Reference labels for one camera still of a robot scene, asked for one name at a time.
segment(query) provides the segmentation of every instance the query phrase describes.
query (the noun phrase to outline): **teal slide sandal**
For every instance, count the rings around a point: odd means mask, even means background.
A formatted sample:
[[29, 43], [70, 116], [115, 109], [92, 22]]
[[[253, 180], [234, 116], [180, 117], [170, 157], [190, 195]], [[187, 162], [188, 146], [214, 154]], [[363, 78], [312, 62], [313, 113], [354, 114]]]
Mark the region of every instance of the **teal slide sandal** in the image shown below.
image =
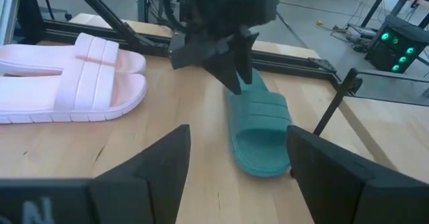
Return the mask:
[[290, 166], [286, 129], [290, 115], [283, 95], [268, 91], [253, 69], [253, 83], [240, 81], [242, 93], [226, 89], [231, 150], [237, 165], [248, 174], [279, 176]]

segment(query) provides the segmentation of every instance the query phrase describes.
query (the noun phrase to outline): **robotic arm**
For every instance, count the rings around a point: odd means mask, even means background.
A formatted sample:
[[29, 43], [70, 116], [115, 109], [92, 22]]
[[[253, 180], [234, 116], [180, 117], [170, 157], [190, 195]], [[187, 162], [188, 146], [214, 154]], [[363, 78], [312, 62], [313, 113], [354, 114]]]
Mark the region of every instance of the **robotic arm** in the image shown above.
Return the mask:
[[258, 33], [249, 28], [275, 19], [279, 0], [181, 0], [180, 21], [163, 0], [168, 21], [179, 31], [169, 47], [173, 68], [201, 65], [235, 94], [238, 75], [252, 82], [251, 48]]

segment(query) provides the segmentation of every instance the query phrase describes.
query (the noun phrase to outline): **pink slide sandal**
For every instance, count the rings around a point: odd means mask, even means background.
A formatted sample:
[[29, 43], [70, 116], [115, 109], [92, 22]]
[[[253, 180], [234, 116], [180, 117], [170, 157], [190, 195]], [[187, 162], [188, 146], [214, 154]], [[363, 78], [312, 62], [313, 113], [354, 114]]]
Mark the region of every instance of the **pink slide sandal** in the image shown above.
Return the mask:
[[117, 42], [81, 33], [74, 46], [0, 46], [0, 72], [14, 76], [59, 75], [71, 58], [115, 66], [116, 73], [143, 74], [146, 68], [141, 54], [120, 50]]
[[0, 77], [0, 123], [110, 120], [136, 107], [146, 90], [141, 74], [70, 59], [60, 76]]

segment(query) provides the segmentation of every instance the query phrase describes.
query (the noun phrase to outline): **slide sandal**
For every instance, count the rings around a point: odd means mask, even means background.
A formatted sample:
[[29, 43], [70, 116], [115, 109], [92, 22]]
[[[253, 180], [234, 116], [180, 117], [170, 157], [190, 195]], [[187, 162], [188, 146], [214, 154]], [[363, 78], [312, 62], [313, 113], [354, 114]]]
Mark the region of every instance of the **slide sandal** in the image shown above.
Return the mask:
[[0, 72], [14, 76], [59, 75], [71, 58], [115, 66], [116, 73], [143, 74], [146, 68], [141, 54], [120, 50], [117, 42], [81, 33], [74, 46], [0, 46]]
[[0, 123], [110, 120], [128, 113], [146, 93], [141, 74], [69, 61], [60, 76], [0, 77]]
[[271, 93], [253, 69], [251, 85], [241, 83], [241, 95], [226, 90], [231, 150], [248, 174], [272, 177], [290, 166], [286, 129], [291, 124], [283, 95]]

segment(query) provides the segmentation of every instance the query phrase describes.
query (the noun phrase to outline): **black metal frame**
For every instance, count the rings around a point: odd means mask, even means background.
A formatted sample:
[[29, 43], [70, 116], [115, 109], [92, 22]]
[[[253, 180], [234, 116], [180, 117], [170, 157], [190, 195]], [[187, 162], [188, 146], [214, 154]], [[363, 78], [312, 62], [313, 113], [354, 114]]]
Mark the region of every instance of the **black metal frame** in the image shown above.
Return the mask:
[[[101, 0], [85, 1], [91, 5], [113, 29], [42, 19], [37, 0], [21, 0], [17, 18], [21, 26], [20, 32], [24, 37], [21, 43], [37, 44], [38, 42], [47, 40], [73, 44], [79, 33], [84, 32], [107, 40], [119, 42], [120, 47], [126, 50], [134, 50], [152, 56], [168, 57], [168, 46], [170, 45], [171, 38], [137, 34], [126, 23], [123, 23]], [[354, 84], [358, 74], [429, 83], [429, 80], [412, 78], [402, 74], [380, 72], [376, 70], [357, 70], [355, 68], [352, 68], [344, 81], [341, 82], [340, 78], [336, 75], [335, 68], [326, 60], [299, 58], [261, 51], [252, 51], [252, 59], [253, 66], [256, 69], [327, 80], [337, 90], [337, 94], [314, 130], [316, 135], [322, 133], [344, 96], [357, 97], [354, 96], [351, 89], [355, 87]]]

